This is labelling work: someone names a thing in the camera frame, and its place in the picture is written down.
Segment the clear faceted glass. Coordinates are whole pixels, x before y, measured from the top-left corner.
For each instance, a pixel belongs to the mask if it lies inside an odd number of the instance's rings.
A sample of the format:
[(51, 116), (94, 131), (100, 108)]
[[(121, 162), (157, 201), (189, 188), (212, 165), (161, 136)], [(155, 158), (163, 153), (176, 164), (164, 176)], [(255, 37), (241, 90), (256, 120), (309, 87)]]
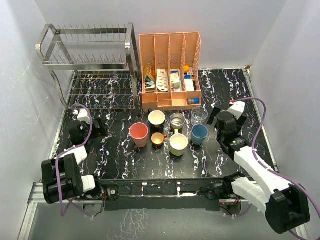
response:
[(208, 111), (202, 106), (196, 106), (191, 110), (191, 124), (204, 124), (208, 118)]

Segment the blue plastic cup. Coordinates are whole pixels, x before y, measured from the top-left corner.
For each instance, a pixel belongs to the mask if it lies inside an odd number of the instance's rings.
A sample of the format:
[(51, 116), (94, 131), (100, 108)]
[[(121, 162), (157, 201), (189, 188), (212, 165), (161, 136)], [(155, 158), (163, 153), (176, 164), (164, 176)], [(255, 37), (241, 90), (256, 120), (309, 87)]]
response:
[(208, 128), (203, 124), (196, 124), (191, 129), (191, 141), (194, 145), (201, 145), (208, 136)]

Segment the tall pink cup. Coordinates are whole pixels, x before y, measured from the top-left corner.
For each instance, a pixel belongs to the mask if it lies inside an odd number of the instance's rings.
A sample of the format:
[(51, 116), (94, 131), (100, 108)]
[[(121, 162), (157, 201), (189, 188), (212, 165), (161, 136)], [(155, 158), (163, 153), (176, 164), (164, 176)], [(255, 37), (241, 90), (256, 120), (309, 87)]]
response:
[(142, 122), (134, 123), (129, 129), (129, 133), (137, 147), (143, 148), (147, 145), (149, 128), (146, 124)]

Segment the cream and brown tumbler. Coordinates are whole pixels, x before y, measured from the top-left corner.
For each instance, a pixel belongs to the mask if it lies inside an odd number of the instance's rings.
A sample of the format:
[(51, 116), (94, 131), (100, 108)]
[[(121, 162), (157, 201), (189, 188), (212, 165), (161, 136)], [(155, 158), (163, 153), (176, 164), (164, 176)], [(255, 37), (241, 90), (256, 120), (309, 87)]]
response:
[(179, 133), (182, 133), (184, 124), (186, 122), (186, 119), (183, 114), (178, 112), (173, 113), (170, 116), (169, 121), (170, 121), (170, 128), (173, 132), (175, 130), (178, 130)]

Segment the light green mug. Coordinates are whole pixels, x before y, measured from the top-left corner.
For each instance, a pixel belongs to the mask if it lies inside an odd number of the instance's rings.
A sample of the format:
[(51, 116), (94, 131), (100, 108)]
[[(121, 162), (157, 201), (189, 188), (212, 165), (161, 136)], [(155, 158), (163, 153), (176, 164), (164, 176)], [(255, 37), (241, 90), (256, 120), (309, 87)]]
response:
[(174, 156), (180, 157), (182, 156), (188, 147), (188, 138), (179, 133), (178, 129), (175, 129), (174, 134), (170, 137), (169, 145), (170, 145), (170, 153)]

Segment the black mug white inside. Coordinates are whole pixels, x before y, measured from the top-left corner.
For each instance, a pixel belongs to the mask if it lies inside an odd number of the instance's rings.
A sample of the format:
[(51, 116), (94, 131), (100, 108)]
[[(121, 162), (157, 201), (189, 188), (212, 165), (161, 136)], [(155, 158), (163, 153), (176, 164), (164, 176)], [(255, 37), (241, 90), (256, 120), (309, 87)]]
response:
[(160, 110), (148, 109), (148, 122), (151, 131), (154, 133), (162, 133), (166, 121), (166, 115)]

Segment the orange ceramic mug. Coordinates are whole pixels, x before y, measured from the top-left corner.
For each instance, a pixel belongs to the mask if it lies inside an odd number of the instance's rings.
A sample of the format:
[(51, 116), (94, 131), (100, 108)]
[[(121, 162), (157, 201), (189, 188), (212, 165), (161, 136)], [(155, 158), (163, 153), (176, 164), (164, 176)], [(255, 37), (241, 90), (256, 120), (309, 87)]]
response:
[(161, 146), (164, 141), (166, 140), (166, 138), (168, 137), (167, 134), (162, 134), (160, 132), (155, 132), (152, 136), (151, 136), (151, 141), (152, 144), (156, 147)]

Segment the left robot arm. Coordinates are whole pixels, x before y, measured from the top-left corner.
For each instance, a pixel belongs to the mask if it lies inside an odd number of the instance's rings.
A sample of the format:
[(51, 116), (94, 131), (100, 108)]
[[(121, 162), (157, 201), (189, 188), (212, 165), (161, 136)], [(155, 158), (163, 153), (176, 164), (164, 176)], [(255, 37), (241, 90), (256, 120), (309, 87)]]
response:
[[(84, 121), (73, 122), (69, 128), (69, 145), (72, 148), (64, 153), (58, 161), (62, 199), (68, 200), (82, 195), (88, 195), (97, 200), (103, 195), (103, 187), (95, 175), (82, 176), (79, 165), (88, 157), (92, 141), (100, 137), (106, 137), (108, 127), (101, 118), (93, 122), (92, 132), (88, 142), (80, 148), (75, 146), (82, 144), (89, 131), (90, 125)], [(48, 204), (60, 201), (58, 180), (56, 173), (56, 159), (48, 159), (41, 163), (43, 196)]]

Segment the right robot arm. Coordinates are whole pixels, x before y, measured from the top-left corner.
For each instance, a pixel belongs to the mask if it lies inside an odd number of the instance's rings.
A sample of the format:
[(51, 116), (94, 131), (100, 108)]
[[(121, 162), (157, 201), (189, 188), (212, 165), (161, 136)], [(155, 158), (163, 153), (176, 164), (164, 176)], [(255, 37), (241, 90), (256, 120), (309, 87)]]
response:
[(247, 199), (261, 211), (269, 226), (278, 234), (295, 229), (311, 220), (307, 195), (295, 184), (277, 175), (264, 160), (253, 155), (247, 139), (241, 136), (246, 121), (244, 107), (233, 105), (228, 110), (214, 108), (207, 121), (217, 130), (222, 151), (254, 179), (233, 173), (223, 179), (223, 194), (233, 199)]

